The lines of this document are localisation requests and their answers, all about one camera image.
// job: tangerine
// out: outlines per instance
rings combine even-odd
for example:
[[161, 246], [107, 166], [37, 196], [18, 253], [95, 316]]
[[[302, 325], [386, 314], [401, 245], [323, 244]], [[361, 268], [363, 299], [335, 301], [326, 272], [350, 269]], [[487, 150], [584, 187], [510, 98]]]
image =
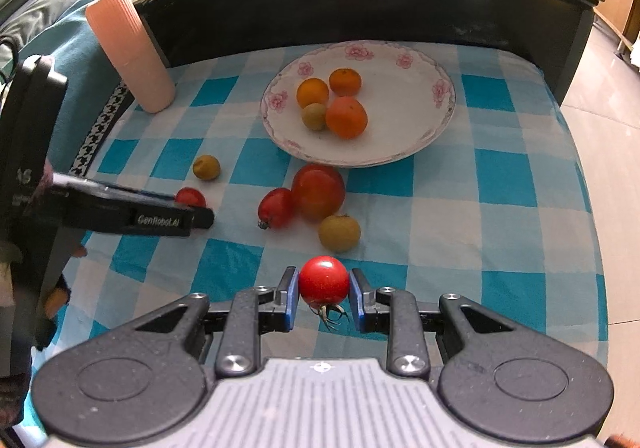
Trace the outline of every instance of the tangerine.
[[329, 87], [338, 96], [355, 96], [362, 87], [362, 78], [353, 69], [341, 67], [329, 75]]
[[319, 78], [307, 78], [298, 86], [296, 100], [303, 109], [312, 103], [326, 104], [329, 101], [329, 87]]
[[360, 102], [352, 96], [341, 96], [326, 110], [326, 126], [342, 139], [360, 136], [367, 128], [369, 118]]

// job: blue and white tablecloth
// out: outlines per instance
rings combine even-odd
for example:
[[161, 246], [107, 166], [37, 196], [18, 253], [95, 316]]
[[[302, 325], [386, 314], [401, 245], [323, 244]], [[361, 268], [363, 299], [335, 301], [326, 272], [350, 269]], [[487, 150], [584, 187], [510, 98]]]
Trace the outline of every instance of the blue and white tablecloth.
[[[372, 285], [405, 288], [418, 300], [461, 293], [605, 362], [606, 296], [591, 208], [572, 137], [539, 70], [495, 50], [408, 45], [446, 69], [457, 107], [423, 151], [342, 171], [343, 210], [360, 222], [362, 240], [341, 260], [362, 268]], [[178, 67], [171, 107], [157, 115], [135, 103], [127, 109], [88, 176], [171, 194], [197, 187], [216, 222], [188, 238], [88, 235], [88, 256], [65, 270], [72, 299], [62, 326], [36, 366], [191, 291], [229, 300], [327, 253], [301, 220], [283, 231], [256, 225], [262, 197], [290, 186], [303, 165], [267, 137], [259, 101], [283, 66], [315, 47]], [[195, 178], [199, 154], [220, 160], [217, 181]], [[349, 323], [330, 333], [301, 301], [294, 332], [265, 336], [263, 354], [380, 356], [382, 339]]]

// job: wooden cabinet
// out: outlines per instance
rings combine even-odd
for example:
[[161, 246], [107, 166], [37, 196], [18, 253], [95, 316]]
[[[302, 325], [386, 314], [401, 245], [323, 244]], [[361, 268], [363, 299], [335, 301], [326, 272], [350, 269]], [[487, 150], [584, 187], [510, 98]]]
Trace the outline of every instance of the wooden cabinet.
[[640, 31], [640, 0], [603, 0], [594, 11], [626, 47], [633, 47]]

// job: red cherry tomato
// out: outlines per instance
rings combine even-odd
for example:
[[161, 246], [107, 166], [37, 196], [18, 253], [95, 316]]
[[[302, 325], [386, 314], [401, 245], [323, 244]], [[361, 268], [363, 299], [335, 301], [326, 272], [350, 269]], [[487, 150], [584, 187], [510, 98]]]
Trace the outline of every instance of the red cherry tomato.
[[187, 206], [207, 206], [207, 200], [204, 199], [202, 192], [195, 188], [191, 188], [190, 186], [185, 186], [178, 190], [174, 200], [177, 203], [182, 203]]
[[315, 257], [300, 269], [300, 296], [312, 309], [336, 305], [347, 297], [349, 273], [333, 257]]
[[293, 195], [288, 188], [276, 188], [264, 196], [258, 206], [258, 226], [267, 228], [284, 228], [293, 219], [296, 206]]
[[321, 221], [335, 214], [344, 202], [342, 176], [335, 168], [305, 165], [293, 178], [293, 200], [303, 218]]

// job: plate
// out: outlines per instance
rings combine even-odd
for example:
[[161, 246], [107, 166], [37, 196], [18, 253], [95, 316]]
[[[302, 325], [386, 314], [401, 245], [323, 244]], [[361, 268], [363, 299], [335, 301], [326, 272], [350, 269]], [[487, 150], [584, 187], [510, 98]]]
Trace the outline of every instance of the plate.
[[[355, 139], [307, 129], [296, 102], [303, 80], [328, 83], [340, 67], [362, 77], [356, 98], [369, 124]], [[329, 105], [334, 98], [331, 93]], [[260, 110], [269, 137], [283, 151], [310, 163], [353, 168], [392, 163], [425, 148], [446, 128], [455, 105], [451, 79], [433, 59], [392, 42], [360, 40], [325, 46], [291, 62], [267, 87]]]

